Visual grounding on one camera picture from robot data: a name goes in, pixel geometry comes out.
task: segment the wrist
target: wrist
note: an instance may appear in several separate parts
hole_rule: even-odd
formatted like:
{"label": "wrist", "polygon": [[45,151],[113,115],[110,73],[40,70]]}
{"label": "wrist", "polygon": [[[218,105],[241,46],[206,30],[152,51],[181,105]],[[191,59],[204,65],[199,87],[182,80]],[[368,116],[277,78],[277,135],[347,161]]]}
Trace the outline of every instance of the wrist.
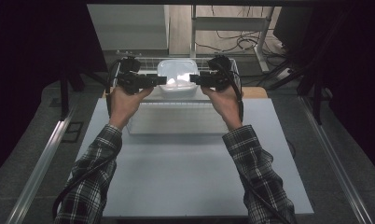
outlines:
{"label": "wrist", "polygon": [[240,121],[240,118],[237,119],[223,119],[228,126],[229,131],[243,127],[243,123]]}
{"label": "wrist", "polygon": [[111,118],[109,119],[109,124],[119,128],[120,130],[123,130],[124,126],[126,126],[127,123],[129,123],[129,120],[124,117],[111,116]]}

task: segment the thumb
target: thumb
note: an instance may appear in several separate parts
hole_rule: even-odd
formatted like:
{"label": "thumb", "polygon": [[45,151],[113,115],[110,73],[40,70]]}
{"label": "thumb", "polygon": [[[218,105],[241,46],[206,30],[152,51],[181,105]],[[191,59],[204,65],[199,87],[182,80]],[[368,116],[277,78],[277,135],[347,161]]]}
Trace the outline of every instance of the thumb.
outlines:
{"label": "thumb", "polygon": [[136,93],[136,95],[143,100],[145,97],[147,97],[151,92],[153,91],[152,88],[142,89],[140,92]]}
{"label": "thumb", "polygon": [[207,96],[210,96],[214,92],[209,87],[203,87],[203,86],[201,86],[201,91],[204,95],[207,95]]}

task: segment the dark background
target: dark background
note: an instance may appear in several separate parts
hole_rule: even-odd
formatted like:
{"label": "dark background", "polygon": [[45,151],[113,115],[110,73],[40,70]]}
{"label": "dark background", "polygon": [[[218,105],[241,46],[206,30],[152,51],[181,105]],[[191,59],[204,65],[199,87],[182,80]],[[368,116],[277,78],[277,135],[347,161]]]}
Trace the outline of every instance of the dark background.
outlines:
{"label": "dark background", "polygon": [[0,166],[33,118],[42,90],[61,71],[74,79],[78,67],[107,71],[85,3],[0,1]]}
{"label": "dark background", "polygon": [[[326,29],[335,13],[313,13],[314,26],[308,27]],[[318,32],[300,35],[307,36],[305,48]],[[74,76],[79,66],[106,71],[86,4],[0,1],[0,166],[34,116],[44,87],[62,70]],[[375,1],[354,5],[322,68],[334,96],[331,108],[375,165]]]}

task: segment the hand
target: hand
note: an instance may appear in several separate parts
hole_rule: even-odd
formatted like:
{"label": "hand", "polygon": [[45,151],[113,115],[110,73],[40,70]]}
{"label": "hand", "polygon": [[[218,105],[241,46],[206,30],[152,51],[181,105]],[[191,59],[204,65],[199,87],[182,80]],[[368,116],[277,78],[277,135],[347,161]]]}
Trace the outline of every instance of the hand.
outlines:
{"label": "hand", "polygon": [[201,87],[201,90],[210,98],[214,109],[225,121],[229,131],[243,126],[240,121],[237,96],[231,86],[223,91],[213,91],[207,87]]}
{"label": "hand", "polygon": [[115,87],[111,93],[111,118],[109,124],[122,130],[138,110],[141,101],[152,91],[153,88],[143,89],[134,95],[129,95],[123,88]]}

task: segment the white tabletop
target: white tabletop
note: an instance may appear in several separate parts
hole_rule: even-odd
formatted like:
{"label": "white tabletop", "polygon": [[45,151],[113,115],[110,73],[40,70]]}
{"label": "white tabletop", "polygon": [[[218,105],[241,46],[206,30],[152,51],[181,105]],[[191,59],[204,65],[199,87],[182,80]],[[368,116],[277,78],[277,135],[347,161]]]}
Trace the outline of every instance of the white tabletop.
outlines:
{"label": "white tabletop", "polygon": [[[78,158],[107,122],[105,99],[99,99]],[[296,214],[313,213],[271,99],[244,100],[244,124],[253,125],[273,155]],[[243,186],[221,135],[123,130],[104,217],[246,216]]]}

